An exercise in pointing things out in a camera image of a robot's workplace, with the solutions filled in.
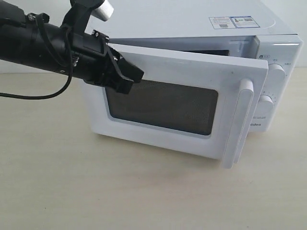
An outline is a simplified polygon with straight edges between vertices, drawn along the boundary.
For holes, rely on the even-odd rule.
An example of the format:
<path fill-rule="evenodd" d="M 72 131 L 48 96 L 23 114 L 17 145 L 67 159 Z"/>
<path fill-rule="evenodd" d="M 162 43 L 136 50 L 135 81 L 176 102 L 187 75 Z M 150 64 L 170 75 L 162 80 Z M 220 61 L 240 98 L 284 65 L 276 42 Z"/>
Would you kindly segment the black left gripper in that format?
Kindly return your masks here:
<path fill-rule="evenodd" d="M 128 94 L 135 83 L 140 83 L 144 71 L 128 62 L 108 45 L 109 37 L 97 30 L 92 34 L 72 34 L 74 76 L 85 83 L 114 89 Z"/>

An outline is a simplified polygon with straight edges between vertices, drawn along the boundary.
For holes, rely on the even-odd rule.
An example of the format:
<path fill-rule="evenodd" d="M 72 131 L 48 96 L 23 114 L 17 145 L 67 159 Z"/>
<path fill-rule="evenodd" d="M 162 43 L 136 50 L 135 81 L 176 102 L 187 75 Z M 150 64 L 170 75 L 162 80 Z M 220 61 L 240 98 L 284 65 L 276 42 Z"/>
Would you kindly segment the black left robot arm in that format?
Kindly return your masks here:
<path fill-rule="evenodd" d="M 107 0 L 72 0 L 60 26 L 45 14 L 26 14 L 0 3 L 1 60 L 78 78 L 85 83 L 127 94 L 144 72 L 108 44 L 97 30 L 87 34 L 91 16 L 107 21 L 113 7 Z"/>

